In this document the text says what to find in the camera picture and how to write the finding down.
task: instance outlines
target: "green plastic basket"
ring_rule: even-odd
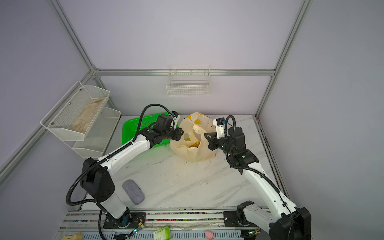
[[[141,121],[140,130],[142,130],[145,127],[148,127],[151,123],[156,122],[157,117],[159,115],[168,115],[168,113],[159,113],[159,114],[143,117],[143,120]],[[138,124],[139,124],[139,118],[134,118],[124,123],[122,127],[122,144],[123,145],[129,142],[130,140],[132,140],[132,138],[135,136]],[[169,142],[170,142],[170,139],[163,140],[161,143],[156,144],[153,147],[168,145]]]

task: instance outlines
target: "yellow plastic bag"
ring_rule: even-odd
[[[204,133],[216,132],[213,120],[202,113],[192,113],[183,119],[180,128],[184,134],[179,141],[171,140],[171,149],[181,158],[190,162],[207,160],[215,156],[216,150],[208,149]]]

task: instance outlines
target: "marble table top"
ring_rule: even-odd
[[[215,119],[226,115],[209,117]],[[234,117],[236,125],[243,128],[247,148],[273,180],[254,117]],[[122,126],[132,118],[137,116],[121,117],[106,152],[121,146]],[[139,205],[134,205],[122,188],[128,179],[132,179],[145,195],[145,200]],[[229,168],[224,153],[219,149],[212,159],[188,162],[178,157],[169,145],[152,148],[122,167],[113,180],[116,193],[131,210],[233,209],[248,200],[258,206],[266,205],[252,184],[238,170]],[[84,204],[82,209],[99,210],[93,203]]]

